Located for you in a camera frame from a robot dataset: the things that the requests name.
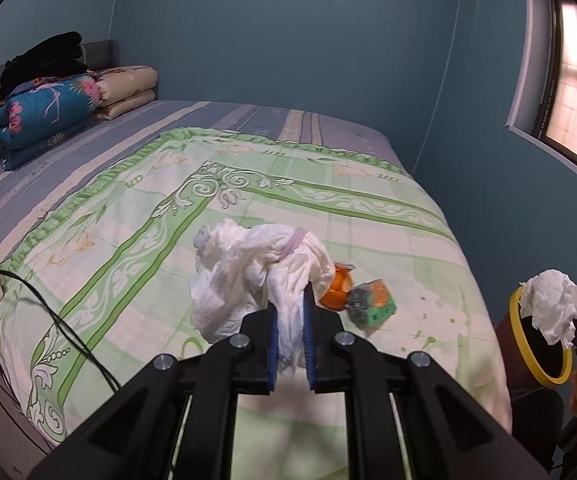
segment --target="crumpled tissue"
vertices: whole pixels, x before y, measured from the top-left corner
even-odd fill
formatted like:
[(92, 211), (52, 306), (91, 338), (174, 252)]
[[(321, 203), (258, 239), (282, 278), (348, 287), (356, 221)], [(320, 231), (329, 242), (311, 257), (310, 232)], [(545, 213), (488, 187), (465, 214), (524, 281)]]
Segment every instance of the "crumpled tissue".
[(202, 226), (193, 240), (197, 277), (190, 284), (191, 324), (209, 343), (240, 330), (244, 316), (278, 311), (278, 371), (293, 377), (303, 348), (303, 293), (308, 282), (318, 300), (335, 275), (322, 242), (288, 225), (251, 228), (231, 219)]
[(523, 283), (520, 316), (533, 316), (532, 325), (550, 345), (573, 346), (577, 318), (577, 285), (559, 270), (545, 270)]

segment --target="beige blanket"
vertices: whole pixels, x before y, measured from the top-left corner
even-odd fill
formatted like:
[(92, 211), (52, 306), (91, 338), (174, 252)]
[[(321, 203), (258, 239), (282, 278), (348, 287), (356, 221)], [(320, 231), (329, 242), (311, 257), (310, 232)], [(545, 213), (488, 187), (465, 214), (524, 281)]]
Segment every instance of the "beige blanket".
[(127, 97), (126, 99), (113, 103), (112, 105), (99, 108), (93, 114), (92, 118), (95, 121), (110, 121), (111, 119), (121, 116), (121, 114), (135, 110), (135, 108), (139, 108), (146, 103), (150, 103), (154, 99), (155, 91), (152, 89), (146, 90), (137, 95), (131, 95), (131, 97)]
[(100, 108), (149, 90), (157, 85), (157, 72), (149, 66), (120, 66), (102, 72), (97, 82)]

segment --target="green sponge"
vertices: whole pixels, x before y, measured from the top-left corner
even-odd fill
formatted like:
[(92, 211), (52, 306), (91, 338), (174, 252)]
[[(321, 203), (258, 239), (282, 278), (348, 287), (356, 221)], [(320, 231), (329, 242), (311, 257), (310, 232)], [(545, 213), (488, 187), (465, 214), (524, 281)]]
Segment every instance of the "green sponge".
[(374, 280), (353, 287), (346, 310), (359, 328), (371, 328), (395, 314), (396, 306), (384, 280)]

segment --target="pink cloth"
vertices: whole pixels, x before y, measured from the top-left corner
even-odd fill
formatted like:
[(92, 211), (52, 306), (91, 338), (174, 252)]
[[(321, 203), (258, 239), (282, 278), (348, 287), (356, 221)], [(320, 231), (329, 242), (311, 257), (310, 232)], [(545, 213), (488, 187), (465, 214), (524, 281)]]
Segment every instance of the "pink cloth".
[(280, 262), (299, 247), (299, 245), (304, 241), (304, 237), (306, 235), (307, 235), (306, 229), (302, 229), (302, 227), (298, 227), (297, 229), (295, 229), (293, 236), (288, 239), (286, 245), (282, 250), (282, 253), (280, 254)]

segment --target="floral pattern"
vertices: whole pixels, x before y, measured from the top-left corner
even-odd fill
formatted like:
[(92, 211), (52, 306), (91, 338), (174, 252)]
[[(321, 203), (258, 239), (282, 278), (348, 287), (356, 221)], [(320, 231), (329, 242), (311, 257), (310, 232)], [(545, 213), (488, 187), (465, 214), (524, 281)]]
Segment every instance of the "floral pattern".
[(24, 111), (19, 101), (15, 101), (9, 107), (9, 130), (14, 134), (18, 134), (22, 129), (22, 118), (20, 114)]
[(252, 152), (251, 146), (246, 144), (240, 144), (239, 142), (230, 142), (225, 144), (217, 150), (217, 153), (250, 153)]
[(183, 164), (188, 158), (182, 153), (177, 153), (175, 150), (166, 150), (153, 164), (152, 170), (158, 170), (159, 168), (167, 168), (168, 166), (177, 166), (178, 164)]
[(62, 357), (65, 357), (70, 348), (66, 347), (60, 351), (54, 351), (57, 341), (57, 327), (51, 325), (48, 333), (44, 337), (43, 351), (37, 364), (31, 370), (33, 388), (28, 399), (27, 416), (33, 422), (42, 435), (54, 444), (61, 442), (66, 435), (64, 416), (56, 410), (49, 399), (40, 399), (39, 390), (50, 390), (53, 387), (53, 376), (58, 370), (57, 366), (48, 364)]
[(87, 232), (78, 234), (72, 240), (67, 241), (60, 250), (51, 253), (48, 258), (48, 264), (53, 266), (62, 266), (70, 261), (75, 253), (86, 251), (89, 247), (93, 247), (95, 242)]
[(377, 170), (377, 168), (373, 168), (365, 164), (360, 166), (359, 164), (352, 163), (348, 160), (337, 160), (332, 163), (331, 167), (333, 168), (336, 176), (359, 176), (362, 178), (377, 176), (378, 178), (384, 178), (392, 182), (398, 181), (397, 178), (388, 176), (384, 174), (384, 172)]
[(57, 132), (55, 135), (50, 136), (46, 141), (46, 146), (50, 148), (51, 146), (57, 146), (66, 138), (64, 132)]
[(403, 290), (395, 303), (395, 315), (369, 335), (370, 341), (400, 357), (423, 350), (454, 375), (459, 338), (469, 336), (467, 315), (421, 283)]
[(102, 96), (94, 79), (89, 76), (79, 77), (71, 83), (71, 88), (78, 94), (84, 94), (89, 98), (89, 110), (93, 111), (97, 108)]

